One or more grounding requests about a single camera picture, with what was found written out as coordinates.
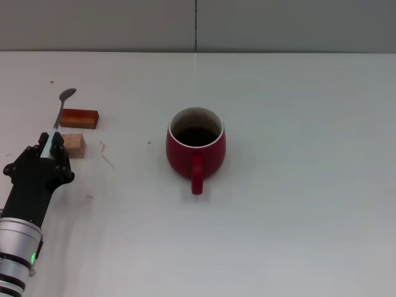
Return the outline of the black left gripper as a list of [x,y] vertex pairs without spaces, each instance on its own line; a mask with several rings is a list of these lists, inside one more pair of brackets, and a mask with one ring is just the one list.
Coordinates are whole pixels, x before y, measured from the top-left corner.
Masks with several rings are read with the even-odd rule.
[[38,144],[26,147],[13,163],[4,167],[3,173],[11,178],[12,189],[2,211],[3,218],[41,225],[53,192],[74,180],[69,154],[59,132],[54,133],[50,149],[54,159],[40,157],[48,139],[49,134],[42,132]]

